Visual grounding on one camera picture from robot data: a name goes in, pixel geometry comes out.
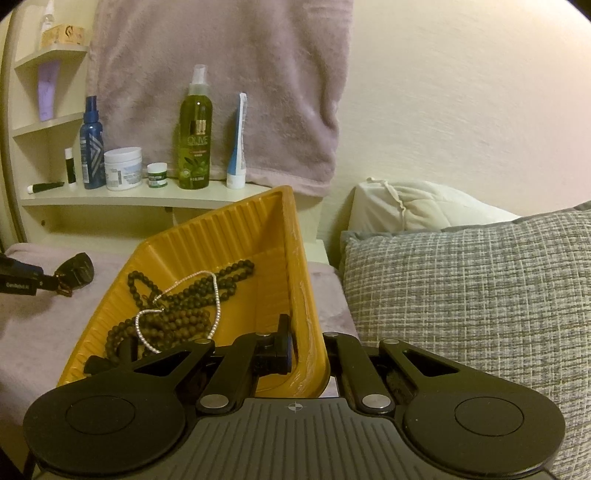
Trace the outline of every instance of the small bottle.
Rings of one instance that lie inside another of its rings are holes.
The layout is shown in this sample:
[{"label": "small bottle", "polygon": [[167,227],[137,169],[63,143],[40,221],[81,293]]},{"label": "small bottle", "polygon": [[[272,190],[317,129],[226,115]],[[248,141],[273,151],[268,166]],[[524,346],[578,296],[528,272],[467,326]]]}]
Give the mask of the small bottle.
[{"label": "small bottle", "polygon": [[178,184],[197,190],[209,185],[212,101],[207,97],[207,67],[195,65],[189,95],[181,105],[178,126]]},{"label": "small bottle", "polygon": [[76,186],[76,171],[74,170],[74,155],[71,148],[66,148],[64,151],[66,155],[66,173],[68,175],[68,186],[74,188]]},{"label": "small bottle", "polygon": [[86,97],[84,124],[80,128],[80,153],[84,188],[92,190],[106,185],[103,125],[99,122],[96,95]]},{"label": "small bottle", "polygon": [[41,48],[41,38],[43,37],[43,32],[46,32],[47,30],[49,30],[50,28],[53,27],[53,22],[55,21],[55,18],[53,17],[54,12],[55,12],[55,8],[54,8],[53,0],[49,0],[47,2],[47,6],[45,7],[45,13],[43,14],[43,21],[41,22],[41,31],[39,32],[39,42],[37,42],[37,45],[39,48]]}]

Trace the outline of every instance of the wall shelf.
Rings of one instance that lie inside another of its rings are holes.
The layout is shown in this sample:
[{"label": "wall shelf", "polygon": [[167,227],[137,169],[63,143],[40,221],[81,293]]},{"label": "wall shelf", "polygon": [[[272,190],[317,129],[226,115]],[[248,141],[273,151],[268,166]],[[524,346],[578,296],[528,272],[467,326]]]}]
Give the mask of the wall shelf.
[{"label": "wall shelf", "polygon": [[70,115],[59,116],[57,118],[52,118],[51,120],[45,120],[44,122],[36,122],[34,124],[27,125],[26,127],[15,128],[12,130],[11,134],[13,138],[20,137],[21,135],[37,132],[39,130],[45,130],[46,128],[55,127],[57,125],[62,125],[69,122],[78,122],[82,120],[83,117],[84,112],[71,113]]},{"label": "wall shelf", "polygon": [[14,64],[14,69],[35,66],[50,60],[70,60],[82,58],[88,52],[88,47],[82,45],[53,44],[21,58]]},{"label": "wall shelf", "polygon": [[82,183],[79,183],[75,189],[64,185],[32,195],[23,190],[20,192],[20,203],[23,206],[134,205],[216,209],[267,190],[269,188],[254,184],[246,184],[240,190],[231,190],[226,187],[225,182],[217,180],[212,180],[205,189],[183,190],[173,179],[168,179],[168,185],[165,187],[151,189],[144,179],[142,185],[122,192],[112,192],[106,187],[86,190]]}]

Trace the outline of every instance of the black circular pad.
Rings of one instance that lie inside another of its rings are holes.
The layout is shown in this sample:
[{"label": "black circular pad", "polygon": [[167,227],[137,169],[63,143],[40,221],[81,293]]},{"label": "black circular pad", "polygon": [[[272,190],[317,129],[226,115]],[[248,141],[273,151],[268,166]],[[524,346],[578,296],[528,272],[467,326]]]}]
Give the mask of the black circular pad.
[{"label": "black circular pad", "polygon": [[44,394],[27,411],[25,439],[47,468],[67,476],[114,476],[167,453],[185,428],[164,377],[114,369]]},{"label": "black circular pad", "polygon": [[510,401],[495,397],[470,398],[456,407],[456,420],[472,433],[501,437],[523,424],[523,413]]},{"label": "black circular pad", "polygon": [[80,433],[106,435],[129,425],[135,417],[135,407],[123,398],[97,395],[74,403],[66,413],[66,421]]},{"label": "black circular pad", "polygon": [[564,419],[539,393],[515,384],[508,390],[419,393],[404,413],[405,432],[427,457],[460,476],[534,472],[558,451]]}]

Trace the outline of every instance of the metal screw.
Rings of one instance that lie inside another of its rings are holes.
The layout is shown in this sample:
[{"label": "metal screw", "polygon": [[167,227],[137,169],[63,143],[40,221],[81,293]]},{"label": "metal screw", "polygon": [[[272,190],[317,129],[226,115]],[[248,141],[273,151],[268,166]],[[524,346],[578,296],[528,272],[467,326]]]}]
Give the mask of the metal screw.
[{"label": "metal screw", "polygon": [[363,397],[361,402],[369,408],[386,408],[390,405],[390,399],[386,395],[380,395],[379,393],[372,393]]},{"label": "metal screw", "polygon": [[225,395],[212,394],[205,395],[201,400],[201,405],[205,408],[224,408],[229,400]]}]

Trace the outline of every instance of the lip balm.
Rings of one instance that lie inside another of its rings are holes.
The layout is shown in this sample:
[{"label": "lip balm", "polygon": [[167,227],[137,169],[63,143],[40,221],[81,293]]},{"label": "lip balm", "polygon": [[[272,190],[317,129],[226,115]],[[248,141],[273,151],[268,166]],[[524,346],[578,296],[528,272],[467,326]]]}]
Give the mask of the lip balm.
[{"label": "lip balm", "polygon": [[71,148],[65,149],[66,154],[66,172],[68,174],[68,185],[76,185],[76,172],[74,170],[74,155]]}]

